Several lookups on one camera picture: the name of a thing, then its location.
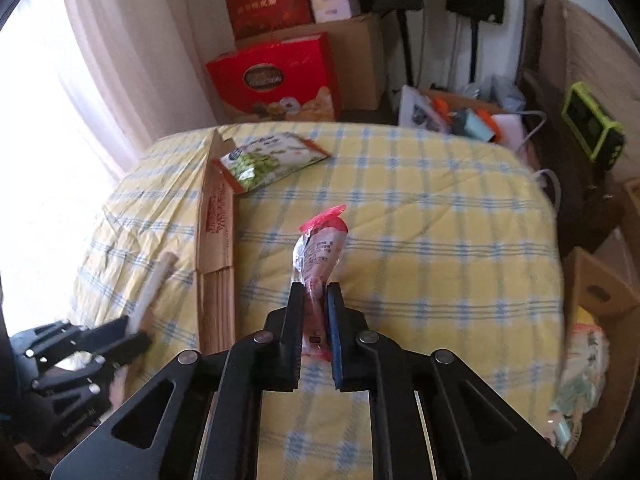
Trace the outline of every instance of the robotic hand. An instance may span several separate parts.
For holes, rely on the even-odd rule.
[[[1,305],[0,285],[0,433],[13,444],[26,442],[51,455],[111,408],[115,371],[144,353],[151,341],[144,332],[126,332],[127,316],[93,330],[59,321],[9,338]],[[91,354],[83,368],[55,367],[79,351]]]

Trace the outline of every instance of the screw head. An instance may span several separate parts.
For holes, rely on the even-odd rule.
[[[455,355],[453,355],[449,350],[436,350],[436,353],[433,356],[436,358],[437,362],[444,365],[450,365],[456,359]]]
[[[273,333],[269,332],[268,330],[258,330],[258,332],[256,332],[254,334],[254,341],[260,344],[266,344],[269,343],[273,340]]]
[[[183,350],[178,355],[178,362],[181,365],[192,365],[198,360],[198,353],[193,350]]]
[[[364,344],[373,345],[380,340],[380,336],[378,335],[378,332],[374,332],[373,330],[364,330],[360,332],[358,339],[360,339]]]

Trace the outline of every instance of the white cable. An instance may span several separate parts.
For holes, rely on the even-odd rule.
[[[556,210],[556,212],[558,212],[560,211],[560,203],[562,202],[562,188],[560,186],[560,180],[558,179],[558,176],[553,171],[547,170],[547,169],[537,171],[536,173],[533,174],[533,176],[537,181],[540,181],[540,177],[543,177],[543,175],[548,176],[549,180],[554,185],[554,196],[555,196],[554,209]]]
[[[533,128],[531,133],[528,136],[526,136],[524,138],[524,140],[520,143],[520,145],[514,150],[514,153],[518,153],[522,148],[524,148],[526,146],[527,142],[529,142],[529,139],[531,137],[533,137],[536,133],[538,133],[540,131],[540,128],[542,128],[542,126],[545,125],[545,123],[546,123],[546,114],[544,112],[542,112],[542,111],[539,111],[539,110],[526,110],[524,112],[514,112],[514,113],[516,115],[520,115],[520,116],[535,115],[535,116],[540,117],[540,123],[538,124],[538,126]]]

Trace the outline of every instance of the bedding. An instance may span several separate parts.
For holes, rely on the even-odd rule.
[[[552,207],[510,152],[388,126],[218,130],[236,145],[293,131],[334,154],[237,197],[238,336],[259,330],[270,310],[286,304],[299,226],[345,204],[350,233],[332,280],[340,281],[347,306],[404,348],[449,348],[542,427],[561,356],[562,278]],[[156,144],[107,202],[76,281],[74,315],[102,322],[135,301],[164,248],[180,254],[178,276],[161,291],[158,334],[136,372],[140,381],[193,346],[197,332],[194,313],[181,304],[193,273],[190,201],[206,135],[177,139]],[[336,392],[328,363],[304,358],[297,391],[265,393],[259,478],[369,479],[371,460],[367,394]]]

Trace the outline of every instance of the black metal bracket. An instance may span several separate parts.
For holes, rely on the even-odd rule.
[[[120,317],[89,330],[65,321],[17,333],[10,339],[17,388],[6,424],[10,433],[44,455],[58,452],[111,408],[115,371],[145,352],[151,340],[127,334]],[[75,371],[55,365],[76,352],[91,354]]]
[[[564,458],[448,350],[422,355],[368,329],[326,289],[336,388],[368,391],[373,476],[574,480]],[[262,392],[300,377],[304,290],[229,351],[181,352],[54,469],[52,480],[250,480]]]

